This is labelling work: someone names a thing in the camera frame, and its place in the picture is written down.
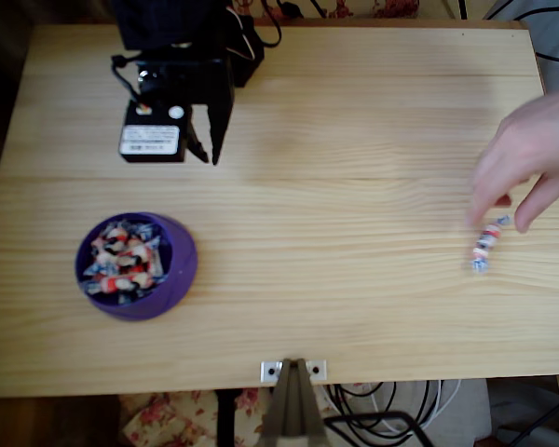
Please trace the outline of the person's bare hand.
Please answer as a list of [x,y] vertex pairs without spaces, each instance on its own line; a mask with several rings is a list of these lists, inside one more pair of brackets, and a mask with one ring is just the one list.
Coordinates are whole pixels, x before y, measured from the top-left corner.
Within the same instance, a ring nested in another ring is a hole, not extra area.
[[495,207],[509,207],[511,190],[535,176],[539,179],[514,215],[521,233],[559,198],[559,90],[501,121],[473,172],[469,224],[478,225]]

